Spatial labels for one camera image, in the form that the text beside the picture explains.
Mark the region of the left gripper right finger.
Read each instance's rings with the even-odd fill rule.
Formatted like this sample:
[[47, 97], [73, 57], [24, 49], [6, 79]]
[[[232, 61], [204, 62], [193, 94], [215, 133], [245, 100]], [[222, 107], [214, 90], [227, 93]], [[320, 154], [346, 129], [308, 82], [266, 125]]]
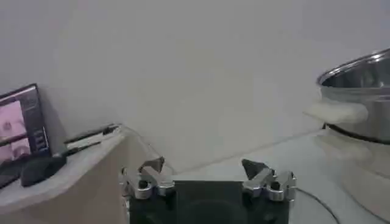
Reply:
[[291, 171], [277, 174], [265, 163], [242, 159], [248, 180], [242, 183], [243, 192], [252, 198], [262, 193], [270, 201], [294, 201], [296, 199], [297, 178]]

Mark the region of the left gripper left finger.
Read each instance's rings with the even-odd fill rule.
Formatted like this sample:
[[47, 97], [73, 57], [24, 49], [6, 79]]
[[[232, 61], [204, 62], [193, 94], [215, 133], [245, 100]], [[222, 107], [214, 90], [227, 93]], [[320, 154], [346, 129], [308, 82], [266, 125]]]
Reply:
[[154, 194], [160, 197], [172, 195], [176, 191], [176, 185], [170, 177], [162, 174], [164, 163], [165, 158], [161, 156], [145, 161], [136, 172], [123, 167], [121, 182], [124, 195], [137, 200], [147, 200]]

